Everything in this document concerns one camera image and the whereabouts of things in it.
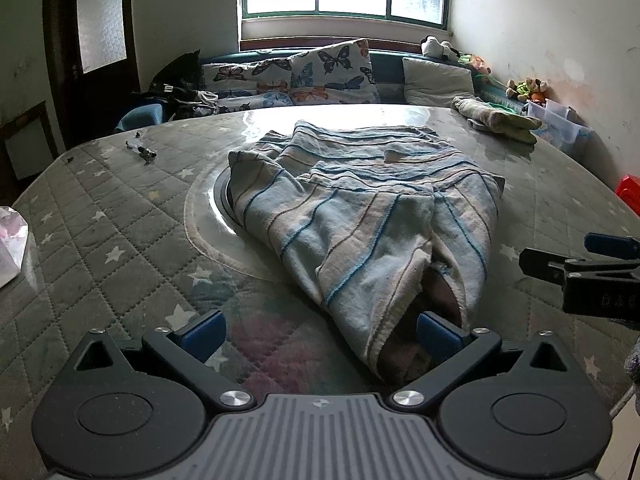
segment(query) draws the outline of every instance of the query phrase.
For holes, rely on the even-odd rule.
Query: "teddy bear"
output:
[[[460,53],[449,41],[440,43],[435,36],[427,36],[422,40],[422,54],[434,59],[444,59],[447,57],[449,61],[457,61]]]
[[[513,79],[507,81],[507,97],[509,99],[517,99],[521,103],[533,101],[536,104],[544,105],[546,103],[545,92],[549,85],[546,81],[527,77],[524,81],[516,83]]]

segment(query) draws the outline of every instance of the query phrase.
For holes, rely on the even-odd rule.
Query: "window sill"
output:
[[[450,40],[453,33],[413,23],[347,16],[265,16],[242,20],[242,40],[308,36],[370,38],[420,45],[426,36],[444,41]]]

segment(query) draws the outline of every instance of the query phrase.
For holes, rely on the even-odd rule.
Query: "floor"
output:
[[[636,412],[636,398],[625,405],[613,420],[613,436],[602,457],[597,473],[604,480],[626,480],[636,447],[640,444],[640,416]],[[640,480],[640,459],[633,480]]]

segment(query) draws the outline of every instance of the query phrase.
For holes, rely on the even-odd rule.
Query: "white paper bag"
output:
[[[0,287],[20,273],[28,235],[29,227],[20,213],[0,207]]]

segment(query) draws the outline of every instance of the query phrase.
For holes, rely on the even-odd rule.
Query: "black cable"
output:
[[[640,444],[636,447],[636,453],[634,454],[634,459],[631,461],[631,469],[629,469],[629,476],[626,480],[631,480],[634,476],[634,470],[636,469],[636,463],[638,462],[638,455],[640,455]]]

